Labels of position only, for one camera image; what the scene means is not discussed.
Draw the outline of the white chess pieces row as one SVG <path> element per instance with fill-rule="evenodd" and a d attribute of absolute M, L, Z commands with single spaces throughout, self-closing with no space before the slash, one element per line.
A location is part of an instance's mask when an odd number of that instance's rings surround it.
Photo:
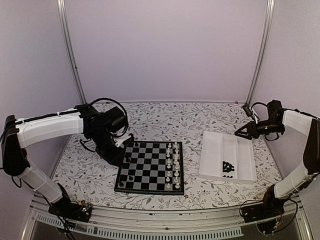
<path fill-rule="evenodd" d="M 178 142 L 169 142 L 165 159 L 165 190 L 177 192 L 182 189 L 181 148 Z"/>

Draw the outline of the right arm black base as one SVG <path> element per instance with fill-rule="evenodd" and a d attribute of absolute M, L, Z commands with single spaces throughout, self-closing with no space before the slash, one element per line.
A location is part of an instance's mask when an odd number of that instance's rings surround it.
<path fill-rule="evenodd" d="M 239 208 L 245 223 L 256 222 L 258 231 L 264 235 L 274 234 L 283 220 L 285 200 L 265 203 L 263 200 L 246 200 Z"/>

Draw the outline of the aluminium frame post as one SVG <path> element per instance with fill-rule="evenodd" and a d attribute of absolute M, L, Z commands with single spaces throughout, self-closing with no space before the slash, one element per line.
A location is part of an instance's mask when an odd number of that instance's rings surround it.
<path fill-rule="evenodd" d="M 57 10 L 58 10 L 58 15 L 60 19 L 62 34 L 65 42 L 66 52 L 67 52 L 68 60 L 70 63 L 73 79 L 75 82 L 75 87 L 76 87 L 80 102 L 82 104 L 86 104 L 87 99 L 86 99 L 85 91 L 83 89 L 83 85 L 81 82 L 79 68 L 76 62 L 76 57 L 75 57 L 74 49 L 72 45 L 72 39 L 71 39 L 67 12 L 66 12 L 66 3 L 64 0 L 57 0 L 56 2 L 57 2 Z"/>
<path fill-rule="evenodd" d="M 253 102 L 254 95 L 258 86 L 258 81 L 259 81 L 259 77 L 260 77 L 263 62 L 264 62 L 264 57 L 267 49 L 270 31 L 272 28 L 274 8 L 275 8 L 275 0 L 267 0 L 260 47 L 258 51 L 255 68 L 253 71 L 251 84 L 249 86 L 249 92 L 246 98 L 246 103 L 249 105 L 251 105 Z"/>

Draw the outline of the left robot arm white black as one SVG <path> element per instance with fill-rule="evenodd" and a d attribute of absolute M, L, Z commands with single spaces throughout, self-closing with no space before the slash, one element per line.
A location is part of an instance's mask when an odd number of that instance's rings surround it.
<path fill-rule="evenodd" d="M 120 166 L 124 156 L 122 145 L 132 139 L 127 134 L 128 114 L 116 100 L 105 98 L 115 106 L 105 112 L 96 110 L 95 103 L 80 104 L 68 110 L 31 118 L 9 115 L 0 137 L 2 170 L 10 177 L 17 177 L 34 191 L 43 195 L 63 216 L 74 213 L 64 188 L 52 181 L 37 167 L 40 157 L 55 159 L 64 139 L 82 134 L 85 142 L 93 141 L 94 153 L 112 166 Z"/>

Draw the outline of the white plastic divided tray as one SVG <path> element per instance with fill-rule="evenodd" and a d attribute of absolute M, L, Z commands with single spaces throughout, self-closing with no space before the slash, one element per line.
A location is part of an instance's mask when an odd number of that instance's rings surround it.
<path fill-rule="evenodd" d="M 235 167 L 234 178 L 222 177 L 223 161 Z M 198 177 L 204 180 L 254 184 L 257 173 L 252 141 L 235 135 L 205 131 Z"/>

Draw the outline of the black chess pieces pile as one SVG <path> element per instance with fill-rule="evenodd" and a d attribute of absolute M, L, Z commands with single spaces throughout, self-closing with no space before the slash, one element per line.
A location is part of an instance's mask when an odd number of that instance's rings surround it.
<path fill-rule="evenodd" d="M 223 161 L 222 162 L 222 177 L 223 178 L 230 178 L 233 179 L 236 175 L 235 172 L 235 167 L 227 162 L 227 161 Z"/>

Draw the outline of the right aluminium frame post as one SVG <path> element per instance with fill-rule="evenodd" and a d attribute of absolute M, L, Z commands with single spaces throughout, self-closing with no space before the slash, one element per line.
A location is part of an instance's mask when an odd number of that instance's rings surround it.
<path fill-rule="evenodd" d="M 263 62 L 264 62 L 264 57 L 267 49 L 270 31 L 272 28 L 274 8 L 275 8 L 275 0 L 267 0 L 260 47 L 258 51 L 255 68 L 253 71 L 251 84 L 249 86 L 249 92 L 246 98 L 246 103 L 249 105 L 251 105 L 253 102 L 254 95 L 258 86 L 258 81 L 259 81 L 259 77 L 260 77 Z"/>

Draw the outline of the left aluminium frame post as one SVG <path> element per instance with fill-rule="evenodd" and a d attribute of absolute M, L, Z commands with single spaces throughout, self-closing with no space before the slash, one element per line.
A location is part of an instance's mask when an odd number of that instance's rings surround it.
<path fill-rule="evenodd" d="M 56 2 L 57 2 L 57 10 L 58 10 L 58 15 L 60 19 L 62 34 L 65 42 L 66 52 L 67 52 L 68 60 L 70 63 L 73 79 L 75 82 L 75 87 L 76 87 L 80 102 L 82 104 L 86 104 L 87 99 L 86 99 L 85 91 L 83 89 L 83 85 L 81 82 L 79 68 L 76 62 L 76 57 L 75 57 L 74 49 L 72 45 L 72 39 L 71 39 L 67 12 L 66 12 L 66 3 L 64 0 L 57 0 Z"/>

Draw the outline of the black and grey chessboard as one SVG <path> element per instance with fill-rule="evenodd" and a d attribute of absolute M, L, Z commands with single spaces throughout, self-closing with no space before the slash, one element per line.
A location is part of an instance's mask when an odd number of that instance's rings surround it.
<path fill-rule="evenodd" d="M 125 155 L 121 167 L 118 169 L 114 191 L 128 194 L 144 195 L 171 195 L 182 196 L 185 194 L 183 143 L 177 141 L 180 146 L 181 157 L 181 190 L 165 190 L 166 149 L 168 143 L 175 141 L 134 141 L 125 148 Z M 121 181 L 121 175 L 126 176 L 126 181 Z"/>

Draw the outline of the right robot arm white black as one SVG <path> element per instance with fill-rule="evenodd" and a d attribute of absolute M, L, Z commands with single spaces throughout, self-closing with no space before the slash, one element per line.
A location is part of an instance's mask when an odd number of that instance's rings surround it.
<path fill-rule="evenodd" d="M 285 108 L 279 100 L 265 103 L 264 107 L 267 109 L 267 119 L 261 120 L 254 113 L 253 106 L 244 104 L 242 108 L 251 121 L 239 128 L 235 135 L 252 140 L 275 134 L 275 138 L 279 139 L 288 131 L 289 142 L 281 140 L 279 146 L 274 148 L 279 150 L 284 147 L 291 157 L 289 162 L 297 164 L 284 179 L 266 190 L 258 213 L 262 218 L 269 218 L 320 174 L 320 119 L 298 109 Z"/>

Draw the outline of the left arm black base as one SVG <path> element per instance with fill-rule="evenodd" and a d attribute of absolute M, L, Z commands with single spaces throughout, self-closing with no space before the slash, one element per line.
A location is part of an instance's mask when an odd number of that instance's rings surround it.
<path fill-rule="evenodd" d="M 72 202 L 60 199 L 50 204 L 48 212 L 62 218 L 88 223 L 91 218 L 92 207 L 91 203 L 84 200 Z"/>

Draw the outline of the front aluminium rail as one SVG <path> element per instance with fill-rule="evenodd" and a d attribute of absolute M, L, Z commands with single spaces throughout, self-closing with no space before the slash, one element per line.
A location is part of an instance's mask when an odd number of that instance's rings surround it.
<path fill-rule="evenodd" d="M 245 206 L 198 210 L 134 210 L 95 206 L 89 222 L 72 220 L 69 230 L 32 200 L 24 240 L 312 240 L 301 201 L 284 205 L 284 215 L 246 222 Z"/>

